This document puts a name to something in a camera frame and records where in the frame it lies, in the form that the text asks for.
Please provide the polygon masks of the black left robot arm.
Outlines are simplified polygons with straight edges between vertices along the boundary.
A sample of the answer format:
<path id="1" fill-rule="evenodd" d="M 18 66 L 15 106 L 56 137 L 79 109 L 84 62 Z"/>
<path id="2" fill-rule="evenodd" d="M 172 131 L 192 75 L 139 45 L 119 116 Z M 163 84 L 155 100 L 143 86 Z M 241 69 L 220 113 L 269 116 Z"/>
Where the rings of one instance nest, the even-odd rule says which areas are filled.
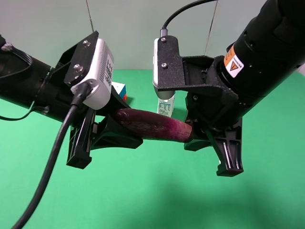
<path id="1" fill-rule="evenodd" d="M 83 169 L 91 162 L 90 151 L 121 147 L 135 149 L 143 141 L 113 114 L 127 108 L 112 85 L 114 57 L 97 31 L 65 51 L 51 67 L 0 41 L 0 97 L 49 118 L 63 121 L 82 83 L 92 91 L 73 118 L 67 165 Z"/>

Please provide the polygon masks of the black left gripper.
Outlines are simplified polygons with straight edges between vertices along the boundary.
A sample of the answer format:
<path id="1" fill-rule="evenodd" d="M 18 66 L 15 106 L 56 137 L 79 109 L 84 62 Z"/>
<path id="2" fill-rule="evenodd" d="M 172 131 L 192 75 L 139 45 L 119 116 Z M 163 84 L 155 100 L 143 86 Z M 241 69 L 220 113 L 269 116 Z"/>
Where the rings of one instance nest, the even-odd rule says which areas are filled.
<path id="1" fill-rule="evenodd" d="M 100 38 L 99 33 L 94 31 L 66 50 L 45 78 L 35 103 L 49 107 L 48 117 L 58 121 L 64 120 L 75 95 L 72 93 L 71 87 L 64 82 L 72 58 L 74 54 L 80 52 L 79 48 L 84 40 L 94 42 L 97 38 Z M 143 139 L 107 115 L 124 108 L 129 108 L 129 105 L 119 97 L 113 86 L 110 100 L 102 109 L 94 110 L 82 103 L 75 117 L 78 120 L 70 130 L 66 165 L 85 169 L 92 161 L 90 150 L 110 147 L 138 148 L 143 143 Z M 101 122 L 94 123 L 95 111 L 97 115 L 107 116 Z"/>

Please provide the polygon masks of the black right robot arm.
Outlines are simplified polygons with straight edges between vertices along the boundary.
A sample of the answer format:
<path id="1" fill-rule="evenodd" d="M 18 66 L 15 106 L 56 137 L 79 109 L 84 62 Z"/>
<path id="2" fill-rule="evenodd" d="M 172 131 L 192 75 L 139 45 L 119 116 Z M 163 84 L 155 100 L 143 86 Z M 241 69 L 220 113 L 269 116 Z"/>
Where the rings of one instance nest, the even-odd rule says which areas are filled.
<path id="1" fill-rule="evenodd" d="M 180 55 L 168 22 L 154 41 L 153 85 L 160 99 L 186 91 L 186 119 L 194 140 L 185 150 L 212 146 L 217 175 L 243 172 L 242 118 L 305 62 L 305 3 L 268 0 L 260 12 L 217 57 Z"/>

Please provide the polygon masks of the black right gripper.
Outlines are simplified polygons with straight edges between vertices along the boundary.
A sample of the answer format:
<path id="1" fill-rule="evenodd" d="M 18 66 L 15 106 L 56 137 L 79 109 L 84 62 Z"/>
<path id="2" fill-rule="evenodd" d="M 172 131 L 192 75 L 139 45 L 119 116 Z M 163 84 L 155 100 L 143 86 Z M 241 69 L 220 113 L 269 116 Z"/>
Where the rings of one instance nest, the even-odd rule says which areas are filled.
<path id="1" fill-rule="evenodd" d="M 223 56 L 182 57 L 186 106 L 191 119 L 211 128 L 207 134 L 199 123 L 192 123 L 192 136 L 184 150 L 198 151 L 212 146 L 220 164 L 216 174 L 234 177 L 244 171 L 242 165 L 243 104 L 239 96 L 221 79 L 218 68 Z"/>

